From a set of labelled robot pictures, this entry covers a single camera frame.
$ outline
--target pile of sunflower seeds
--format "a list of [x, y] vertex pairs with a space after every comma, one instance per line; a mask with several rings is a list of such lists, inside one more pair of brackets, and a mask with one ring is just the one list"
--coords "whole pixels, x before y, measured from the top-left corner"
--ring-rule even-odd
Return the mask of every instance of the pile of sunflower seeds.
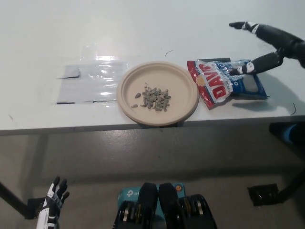
[[[165, 91], [162, 91], [160, 88], [153, 88], [147, 87], [147, 84], [145, 83], [145, 91], [142, 92], [143, 95], [143, 105], [140, 105], [142, 107], [147, 107], [148, 109], [155, 109], [156, 111], [167, 111], [166, 107], [170, 106], [169, 99], [171, 98], [170, 95], [168, 95], [168, 89]], [[137, 93], [134, 98], [140, 98], [141, 93]]]

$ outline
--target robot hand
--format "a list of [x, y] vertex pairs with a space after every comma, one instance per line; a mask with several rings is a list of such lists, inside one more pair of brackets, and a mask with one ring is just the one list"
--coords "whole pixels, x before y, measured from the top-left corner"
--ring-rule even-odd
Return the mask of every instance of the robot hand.
[[69, 196], [67, 190], [67, 180], [63, 180], [59, 185], [60, 178], [56, 177], [51, 184], [48, 194], [44, 200], [42, 210], [38, 216], [36, 229], [58, 229], [58, 219], [61, 213], [62, 205]]
[[276, 68], [283, 63], [284, 57], [297, 59], [305, 68], [305, 41], [275, 27], [247, 21], [229, 24], [238, 30], [247, 30], [276, 48], [275, 52], [258, 57], [247, 65], [232, 69], [231, 75], [256, 74]]

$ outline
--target red and blue bag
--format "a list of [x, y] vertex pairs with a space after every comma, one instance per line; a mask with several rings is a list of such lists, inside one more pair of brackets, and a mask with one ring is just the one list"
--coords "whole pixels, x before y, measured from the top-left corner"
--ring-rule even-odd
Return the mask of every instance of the red and blue bag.
[[199, 94], [209, 109], [223, 102], [231, 94], [247, 99], [268, 99], [261, 81], [254, 75], [230, 75], [229, 70], [247, 64], [250, 60], [234, 62], [188, 61], [187, 68], [198, 86]]

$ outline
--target plastic sheet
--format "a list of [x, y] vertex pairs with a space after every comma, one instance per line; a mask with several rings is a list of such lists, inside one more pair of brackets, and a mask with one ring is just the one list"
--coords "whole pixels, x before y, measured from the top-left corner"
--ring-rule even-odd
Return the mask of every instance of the plastic sheet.
[[127, 64], [109, 56], [66, 66], [57, 104], [116, 101], [116, 88]]

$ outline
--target paper plate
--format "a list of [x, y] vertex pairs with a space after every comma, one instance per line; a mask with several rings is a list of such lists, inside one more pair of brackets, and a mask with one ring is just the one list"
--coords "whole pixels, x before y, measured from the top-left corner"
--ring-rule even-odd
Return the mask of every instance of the paper plate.
[[[143, 104], [145, 83], [150, 88], [168, 89], [170, 106], [165, 111], [155, 111]], [[168, 62], [149, 62], [129, 70], [118, 86], [117, 99], [124, 113], [132, 120], [145, 125], [163, 126], [188, 118], [198, 105], [198, 89], [189, 72]]]

